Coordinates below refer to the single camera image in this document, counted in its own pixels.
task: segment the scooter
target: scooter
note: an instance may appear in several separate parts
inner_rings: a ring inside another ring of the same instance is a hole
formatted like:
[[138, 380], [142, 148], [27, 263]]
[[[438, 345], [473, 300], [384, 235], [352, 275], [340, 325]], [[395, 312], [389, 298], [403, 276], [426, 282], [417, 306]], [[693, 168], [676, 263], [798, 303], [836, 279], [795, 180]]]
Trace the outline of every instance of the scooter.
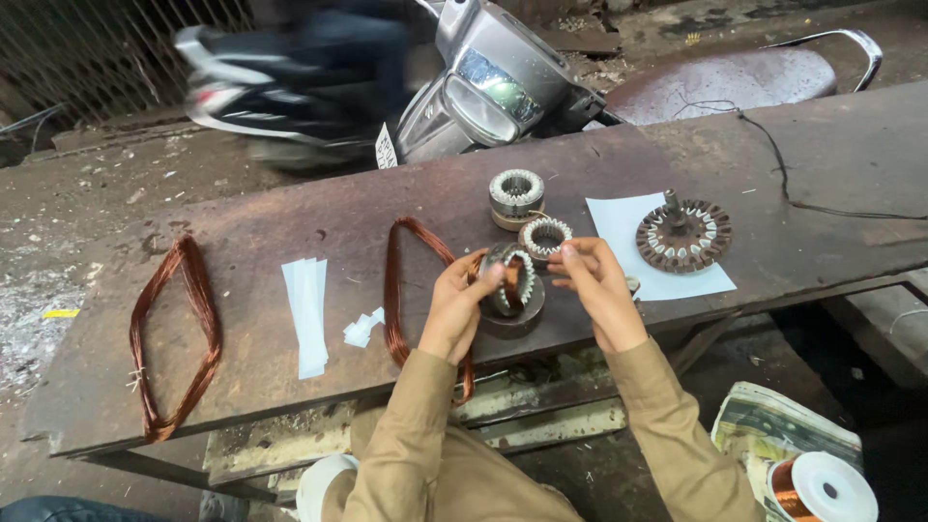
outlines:
[[181, 30], [174, 45], [194, 72], [187, 115], [250, 137], [249, 154], [281, 170], [334, 167], [369, 157], [381, 121], [367, 69], [296, 60], [274, 33]]
[[395, 138], [386, 127], [381, 131], [381, 168], [596, 126], [656, 124], [830, 96], [837, 91], [831, 65], [815, 51], [795, 48], [830, 34], [850, 37], [868, 55], [855, 91], [867, 88], [883, 60], [865, 33], [831, 31], [653, 68], [604, 97], [582, 85], [563, 57], [501, 7], [486, 0], [417, 2], [438, 20], [435, 45], [446, 69], [410, 102]]

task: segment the copper winding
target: copper winding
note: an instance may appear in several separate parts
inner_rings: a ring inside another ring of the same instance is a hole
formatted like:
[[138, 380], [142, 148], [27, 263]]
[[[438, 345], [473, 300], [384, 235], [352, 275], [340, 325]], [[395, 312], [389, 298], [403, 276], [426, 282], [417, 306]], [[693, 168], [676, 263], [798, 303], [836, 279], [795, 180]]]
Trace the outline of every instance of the copper winding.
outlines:
[[[177, 405], [177, 409], [174, 410], [171, 416], [162, 418], [158, 413], [158, 404], [155, 402], [151, 385], [144, 374], [145, 352], [142, 347], [142, 325], [145, 324], [145, 317], [148, 314], [148, 309], [151, 308], [151, 304], [161, 292], [164, 284], [181, 264], [183, 264], [187, 298], [194, 313], [200, 320], [200, 327], [203, 329], [203, 333], [206, 334], [208, 347], [203, 360], [200, 362], [200, 368], [194, 375], [184, 397], [181, 398], [180, 404]], [[155, 271], [155, 275], [151, 277], [145, 289], [142, 290], [142, 294], [138, 296], [129, 323], [129, 346], [132, 349], [135, 375], [138, 378], [138, 387], [142, 395], [142, 411], [144, 412], [142, 424], [145, 427], [145, 440], [148, 442], [166, 440], [177, 426], [184, 422], [203, 396], [207, 386], [210, 385], [223, 346], [222, 325], [219, 322], [219, 315], [216, 313], [216, 305], [213, 301], [213, 293], [210, 290], [206, 265], [203, 263], [200, 248], [189, 235], [174, 242], [171, 250], [168, 251], [161, 261], [161, 265]]]
[[[387, 240], [387, 268], [383, 280], [383, 311], [386, 320], [384, 338], [387, 344], [387, 350], [390, 352], [390, 357], [393, 358], [393, 362], [396, 363], [396, 366], [403, 368], [403, 365], [406, 364], [406, 359], [409, 358], [409, 345], [406, 344], [406, 340], [403, 338], [403, 332], [400, 328], [400, 228], [408, 228], [412, 233], [416, 234], [419, 239], [423, 240], [425, 244], [429, 245], [435, 253], [442, 258], [446, 266], [455, 262], [455, 255], [451, 253], [451, 250], [442, 240], [438, 239], [438, 236], [429, 232], [415, 217], [410, 215], [397, 217], [396, 221], [393, 222], [393, 226], [390, 227], [390, 236]], [[473, 265], [468, 267], [468, 284], [477, 281], [480, 277], [480, 262], [482, 260], [483, 257], [480, 256], [474, 260]], [[513, 303], [518, 303], [518, 309], [522, 309], [522, 301], [519, 299], [519, 292], [517, 290], [519, 268], [521, 267], [522, 260], [518, 256], [514, 256], [509, 262], [506, 278], [503, 282], [507, 300], [511, 305]], [[464, 394], [460, 399], [454, 399], [455, 406], [460, 406], [473, 397], [474, 372], [470, 351], [464, 356], [464, 360], [461, 362], [463, 363], [463, 368], [461, 369], [460, 375], [464, 384]]]
[[796, 522], [822, 522], [821, 518], [812, 515], [812, 512], [806, 507], [799, 498], [799, 493], [793, 485], [793, 464], [796, 460], [781, 463], [773, 470], [770, 476], [770, 487], [773, 489], [774, 496], [780, 507], [791, 516]]

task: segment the motorcycle seat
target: motorcycle seat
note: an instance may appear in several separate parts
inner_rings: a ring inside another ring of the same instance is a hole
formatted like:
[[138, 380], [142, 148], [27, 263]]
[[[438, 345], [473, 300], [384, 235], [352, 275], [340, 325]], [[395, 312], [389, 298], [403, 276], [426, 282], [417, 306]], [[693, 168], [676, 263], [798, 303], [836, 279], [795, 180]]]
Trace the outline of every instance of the motorcycle seat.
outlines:
[[753, 109], [837, 92], [834, 69], [819, 53], [775, 47], [654, 67], [608, 93], [606, 110], [634, 125], [658, 124], [734, 107]]
[[277, 33], [219, 33], [202, 43], [223, 63], [263, 72], [282, 84], [322, 87], [373, 79], [370, 71], [327, 67], [321, 55], [301, 53], [294, 59], [287, 54], [287, 37]]

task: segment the wooden workbench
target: wooden workbench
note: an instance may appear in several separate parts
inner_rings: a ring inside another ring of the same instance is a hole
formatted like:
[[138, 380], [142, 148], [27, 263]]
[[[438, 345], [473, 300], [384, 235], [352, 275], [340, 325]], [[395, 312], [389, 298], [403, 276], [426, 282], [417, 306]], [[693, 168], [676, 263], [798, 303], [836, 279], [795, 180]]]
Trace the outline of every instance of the wooden workbench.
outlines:
[[[848, 210], [924, 214], [927, 98], [928, 83], [920, 83], [747, 113], [780, 144], [792, 168], [794, 198]], [[619, 125], [152, 215], [110, 239], [112, 258], [58, 350], [49, 384], [34, 392], [24, 435], [48, 435], [53, 456], [101, 457], [143, 444], [139, 397], [125, 387], [133, 369], [129, 316], [172, 238], [185, 230], [204, 251], [226, 343], [213, 383], [177, 437], [389, 388], [398, 370], [382, 338], [375, 334], [367, 349], [348, 346], [342, 329], [382, 305], [390, 225], [399, 215], [414, 215], [456, 254], [513, 241], [491, 221], [487, 201], [490, 178], [510, 168], [545, 179], [546, 212], [568, 222], [575, 236], [595, 235], [585, 197], [674, 188], [684, 198], [724, 206], [735, 238], [722, 266], [738, 290], [643, 303], [653, 330], [866, 290], [897, 282], [886, 276], [928, 265], [925, 222], [792, 208], [780, 197], [775, 167], [758, 129], [720, 114], [642, 129]], [[403, 318], [414, 346], [442, 264], [411, 235], [403, 248]], [[329, 261], [329, 364], [325, 375], [303, 381], [296, 375], [296, 335], [280, 271], [281, 264], [301, 257]], [[543, 315], [531, 331], [507, 338], [478, 333], [478, 364], [592, 342], [575, 297], [546, 285]], [[724, 322], [715, 325], [724, 330]], [[205, 349], [182, 285], [169, 284], [159, 297], [146, 336], [148, 375], [167, 412]]]

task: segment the beige shirt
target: beige shirt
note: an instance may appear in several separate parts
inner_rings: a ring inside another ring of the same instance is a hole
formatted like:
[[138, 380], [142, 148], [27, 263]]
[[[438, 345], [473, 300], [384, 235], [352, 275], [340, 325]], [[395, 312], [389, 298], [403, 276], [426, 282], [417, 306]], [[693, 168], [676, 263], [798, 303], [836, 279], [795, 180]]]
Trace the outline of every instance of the beige shirt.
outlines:
[[[680, 388], [657, 344], [649, 340], [606, 359], [627, 407], [628, 425], [674, 521], [765, 520], [747, 477], [702, 429], [696, 399]], [[467, 430], [448, 424], [457, 375], [458, 369], [444, 360], [413, 350], [386, 411], [373, 421], [369, 441], [355, 442], [352, 435], [361, 461], [356, 477], [350, 477], [354, 487], [350, 494], [331, 492], [343, 514], [329, 510], [324, 519], [580, 520], [563, 498]], [[357, 428], [363, 429], [362, 423]]]

